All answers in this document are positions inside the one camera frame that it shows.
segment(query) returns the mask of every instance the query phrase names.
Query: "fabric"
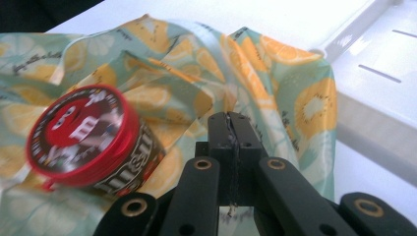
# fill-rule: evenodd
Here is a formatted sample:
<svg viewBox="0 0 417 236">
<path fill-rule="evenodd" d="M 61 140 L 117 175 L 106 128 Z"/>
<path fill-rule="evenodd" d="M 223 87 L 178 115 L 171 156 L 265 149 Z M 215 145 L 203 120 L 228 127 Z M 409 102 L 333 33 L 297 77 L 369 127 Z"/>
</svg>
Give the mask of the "fabric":
<svg viewBox="0 0 417 236">
<path fill-rule="evenodd" d="M 208 117 L 234 111 L 251 119 L 269 156 L 332 199 L 336 90 L 325 59 L 247 28 L 225 35 L 143 16 L 94 35 L 0 34 L 1 235 L 90 235 L 111 204 L 65 187 L 42 192 L 44 177 L 26 164 L 41 112 L 93 84 L 120 89 L 167 152 L 140 192 L 158 198 L 175 187 L 195 142 L 207 140 Z M 225 215 L 219 235 L 257 231 L 245 223 L 250 208 Z"/>
</svg>

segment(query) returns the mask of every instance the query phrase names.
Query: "yellow and green patterned fabric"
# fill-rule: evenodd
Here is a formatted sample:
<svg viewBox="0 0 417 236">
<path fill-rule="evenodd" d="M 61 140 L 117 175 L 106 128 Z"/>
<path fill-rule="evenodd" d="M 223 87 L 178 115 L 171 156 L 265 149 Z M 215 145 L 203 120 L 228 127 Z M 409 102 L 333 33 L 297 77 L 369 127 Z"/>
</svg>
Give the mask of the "yellow and green patterned fabric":
<svg viewBox="0 0 417 236">
<path fill-rule="evenodd" d="M 253 29 L 225 35 L 143 16 L 93 35 L 0 34 L 0 235 L 90 235 L 111 204 L 65 187 L 41 191 L 25 157 L 42 111 L 94 84 L 120 89 L 167 152 L 140 192 L 158 198 L 175 187 L 195 142 L 208 138 L 208 117 L 234 111 L 250 118 L 269 156 L 332 198 L 336 89 L 325 59 Z M 254 235 L 250 208 L 225 215 L 219 235 Z"/>
</svg>

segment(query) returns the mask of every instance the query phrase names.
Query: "m&m's tin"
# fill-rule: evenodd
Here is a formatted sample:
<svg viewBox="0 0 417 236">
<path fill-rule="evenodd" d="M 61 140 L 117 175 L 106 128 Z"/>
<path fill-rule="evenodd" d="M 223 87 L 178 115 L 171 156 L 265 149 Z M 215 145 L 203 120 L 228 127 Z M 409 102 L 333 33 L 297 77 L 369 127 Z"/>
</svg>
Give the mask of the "m&m's tin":
<svg viewBox="0 0 417 236">
<path fill-rule="evenodd" d="M 33 126 L 32 169 L 54 183 L 121 196 L 137 190 L 164 157 L 149 127 L 116 88 L 65 94 Z"/>
</svg>

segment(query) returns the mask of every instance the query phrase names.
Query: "yellow fruit print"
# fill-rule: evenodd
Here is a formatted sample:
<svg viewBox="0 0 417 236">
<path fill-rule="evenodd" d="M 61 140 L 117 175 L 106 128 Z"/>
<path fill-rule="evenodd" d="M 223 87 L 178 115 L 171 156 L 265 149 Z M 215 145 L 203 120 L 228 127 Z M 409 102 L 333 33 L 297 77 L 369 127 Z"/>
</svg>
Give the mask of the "yellow fruit print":
<svg viewBox="0 0 417 236">
<path fill-rule="evenodd" d="M 46 107 L 13 103 L 3 108 L 1 114 L 6 127 L 16 135 L 27 137 L 37 118 Z"/>
<path fill-rule="evenodd" d="M 0 57 L 6 54 L 7 49 L 9 48 L 9 45 L 6 43 L 0 43 Z"/>
<path fill-rule="evenodd" d="M 126 83 L 118 88 L 122 91 L 127 91 L 129 89 L 134 89 L 147 83 L 151 83 L 152 81 L 156 81 L 161 77 L 163 77 L 163 74 L 158 71 L 149 71 L 141 68 L 137 70 Z"/>
<path fill-rule="evenodd" d="M 188 125 L 147 120 L 147 125 L 165 149 L 170 149 L 188 129 Z"/>
<path fill-rule="evenodd" d="M 167 34 L 168 23 L 154 20 L 148 15 L 122 26 L 128 30 L 150 50 L 157 53 L 166 53 L 170 46 Z"/>
<path fill-rule="evenodd" d="M 19 188 L 26 188 L 26 189 L 38 189 L 42 190 L 42 184 L 46 181 L 46 178 L 36 174 L 35 172 L 31 171 L 28 177 L 24 180 L 22 184 L 19 185 Z"/>
<path fill-rule="evenodd" d="M 60 53 L 48 54 L 33 38 L 24 33 L 4 33 L 1 35 L 0 68 L 8 71 L 7 74 L 26 74 L 37 65 L 44 62 L 43 56 L 58 58 Z"/>
<path fill-rule="evenodd" d="M 319 54 L 280 43 L 264 35 L 261 36 L 261 46 L 272 60 L 285 65 L 302 65 L 322 58 Z"/>
<path fill-rule="evenodd" d="M 84 41 L 78 41 L 71 45 L 64 53 L 64 67 L 66 72 L 74 72 L 82 69 L 87 60 L 87 45 Z"/>
<path fill-rule="evenodd" d="M 295 127 L 307 139 L 334 129 L 337 103 L 334 80 L 323 79 L 305 88 L 295 100 Z"/>
<path fill-rule="evenodd" d="M 146 64 L 145 62 L 141 61 L 138 58 L 132 57 L 130 55 L 126 55 L 124 60 L 126 70 L 130 71 L 134 68 L 145 69 L 148 71 L 152 71 L 154 73 L 162 74 L 158 70 L 154 69 L 150 65 Z"/>
<path fill-rule="evenodd" d="M 199 77 L 202 74 L 202 70 L 198 65 L 186 65 L 181 68 L 181 71 L 189 76 Z"/>
<path fill-rule="evenodd" d="M 261 46 L 260 43 L 257 43 L 255 46 L 258 49 L 257 51 L 259 52 L 259 57 L 263 61 L 265 67 L 267 67 L 267 70 L 270 71 L 270 68 L 272 67 L 272 61 L 266 53 L 266 50 Z"/>
<path fill-rule="evenodd" d="M 203 90 L 197 93 L 194 98 L 194 110 L 197 117 L 202 117 L 212 108 L 212 100 Z"/>
<path fill-rule="evenodd" d="M 246 37 L 245 39 L 243 39 L 241 48 L 247 56 L 247 58 L 249 59 L 249 61 L 251 62 L 252 66 L 255 68 L 255 70 L 262 72 L 265 72 L 267 70 L 267 67 L 262 61 L 257 47 L 255 46 L 254 42 L 251 40 L 250 37 Z"/>
<path fill-rule="evenodd" d="M 109 53 L 114 41 L 114 36 L 110 34 L 101 34 L 95 37 L 87 38 L 87 51 L 91 55 L 105 56 Z"/>
<path fill-rule="evenodd" d="M 193 44 L 189 38 L 183 39 L 178 45 L 176 45 L 163 60 L 175 61 L 187 56 L 191 56 L 193 53 Z"/>
<path fill-rule="evenodd" d="M 169 86 L 144 84 L 124 93 L 126 99 L 139 111 L 159 110 L 171 98 Z"/>
<path fill-rule="evenodd" d="M 104 64 L 97 68 L 93 73 L 89 76 L 82 79 L 76 85 L 70 87 L 69 91 L 90 86 L 90 85 L 109 85 L 109 86 L 116 86 L 117 83 L 117 76 L 114 70 L 108 65 Z"/>
<path fill-rule="evenodd" d="M 223 38 L 222 40 L 223 46 L 227 48 L 230 62 L 239 75 L 237 78 L 243 87 L 250 92 L 252 98 L 261 108 L 276 109 L 273 95 L 268 94 L 256 70 L 239 45 L 229 38 Z"/>
<path fill-rule="evenodd" d="M 21 96 L 26 102 L 32 105 L 51 104 L 54 99 L 43 93 L 41 90 L 29 86 L 14 86 L 12 90 Z"/>
<path fill-rule="evenodd" d="M 191 124 L 192 118 L 185 111 L 182 111 L 177 108 L 169 107 L 166 110 L 165 118 L 169 122 L 177 124 Z"/>
<path fill-rule="evenodd" d="M 152 172 L 144 186 L 138 192 L 159 198 L 177 183 L 183 169 L 183 153 L 179 147 L 173 147 Z"/>
<path fill-rule="evenodd" d="M 207 127 L 205 127 L 200 120 L 195 120 L 184 133 L 184 135 L 191 138 L 199 138 L 205 136 L 207 133 Z"/>
<path fill-rule="evenodd" d="M 0 177 L 13 177 L 25 163 L 24 147 L 16 145 L 0 147 Z"/>
<path fill-rule="evenodd" d="M 164 68 L 170 74 L 172 74 L 172 75 L 174 75 L 174 76 L 176 76 L 176 77 L 178 77 L 178 78 L 180 78 L 180 79 L 182 79 L 182 80 L 184 80 L 184 81 L 186 81 L 190 84 L 200 80 L 199 77 L 195 77 L 195 76 L 192 76 L 192 75 L 185 74 L 185 73 L 181 72 L 180 70 L 177 70 L 174 67 L 171 67 L 170 65 L 168 65 L 168 64 L 166 64 L 162 61 L 158 61 L 158 60 L 153 59 L 153 58 L 149 58 L 149 61 L 153 65 Z"/>
<path fill-rule="evenodd" d="M 279 82 L 276 78 L 270 77 L 270 84 L 272 86 L 272 92 L 274 95 L 278 95 L 279 91 Z"/>
<path fill-rule="evenodd" d="M 197 62 L 206 68 L 209 72 L 211 72 L 214 76 L 224 82 L 224 76 L 221 73 L 220 69 L 218 68 L 217 63 L 215 62 L 214 58 L 209 54 L 208 50 L 205 48 L 200 48 L 197 51 L 196 56 Z"/>
<path fill-rule="evenodd" d="M 57 69 L 55 65 L 38 65 L 30 68 L 30 71 L 22 74 L 22 77 L 37 81 L 50 82 L 50 79 Z"/>
</svg>

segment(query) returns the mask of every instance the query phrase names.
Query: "white table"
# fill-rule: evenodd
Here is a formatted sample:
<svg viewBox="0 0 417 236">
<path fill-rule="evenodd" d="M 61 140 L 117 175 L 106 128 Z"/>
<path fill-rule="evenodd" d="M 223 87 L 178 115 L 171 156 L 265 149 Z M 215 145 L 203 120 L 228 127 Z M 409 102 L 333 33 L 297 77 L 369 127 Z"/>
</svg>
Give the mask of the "white table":
<svg viewBox="0 0 417 236">
<path fill-rule="evenodd" d="M 366 4 L 369 1 L 106 0 L 49 32 L 91 34 L 150 14 L 163 20 L 201 22 L 225 33 L 248 27 L 303 49 L 323 49 Z M 417 225 L 417 188 L 342 142 L 336 144 L 334 173 L 337 202 L 346 193 L 365 192 L 383 199 Z"/>
</svg>

